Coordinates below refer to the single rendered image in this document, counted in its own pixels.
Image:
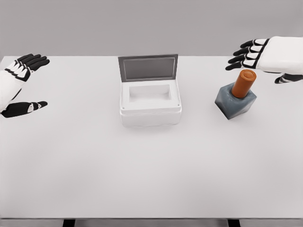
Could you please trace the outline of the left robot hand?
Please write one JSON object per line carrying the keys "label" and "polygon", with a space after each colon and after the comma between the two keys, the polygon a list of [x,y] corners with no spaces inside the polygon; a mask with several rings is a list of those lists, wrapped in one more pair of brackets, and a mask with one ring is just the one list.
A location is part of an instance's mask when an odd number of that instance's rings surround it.
{"label": "left robot hand", "polygon": [[0,115],[13,118],[26,115],[48,105],[46,101],[12,103],[30,76],[50,63],[46,56],[27,54],[0,70]]}

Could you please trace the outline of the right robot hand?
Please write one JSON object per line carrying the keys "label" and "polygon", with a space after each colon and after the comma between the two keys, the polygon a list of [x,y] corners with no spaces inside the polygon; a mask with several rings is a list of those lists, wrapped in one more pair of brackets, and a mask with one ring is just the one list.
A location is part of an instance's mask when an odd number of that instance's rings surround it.
{"label": "right robot hand", "polygon": [[256,69],[280,74],[276,84],[303,80],[303,37],[273,36],[252,39],[240,45],[228,60],[226,70]]}

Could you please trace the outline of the grey bottle with orange cap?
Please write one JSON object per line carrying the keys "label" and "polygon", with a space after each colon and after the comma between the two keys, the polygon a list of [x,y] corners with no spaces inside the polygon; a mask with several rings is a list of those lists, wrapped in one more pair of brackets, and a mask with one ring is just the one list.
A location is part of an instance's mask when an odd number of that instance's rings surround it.
{"label": "grey bottle with orange cap", "polygon": [[228,120],[247,112],[255,102],[251,87],[256,78],[254,71],[242,70],[234,83],[220,88],[215,104]]}

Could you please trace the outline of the white box with grey lid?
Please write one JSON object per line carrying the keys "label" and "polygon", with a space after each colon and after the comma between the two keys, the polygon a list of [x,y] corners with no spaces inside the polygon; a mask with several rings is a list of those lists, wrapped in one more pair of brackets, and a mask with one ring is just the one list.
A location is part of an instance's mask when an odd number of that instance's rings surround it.
{"label": "white box with grey lid", "polygon": [[120,117],[125,127],[175,125],[182,104],[177,54],[119,56]]}

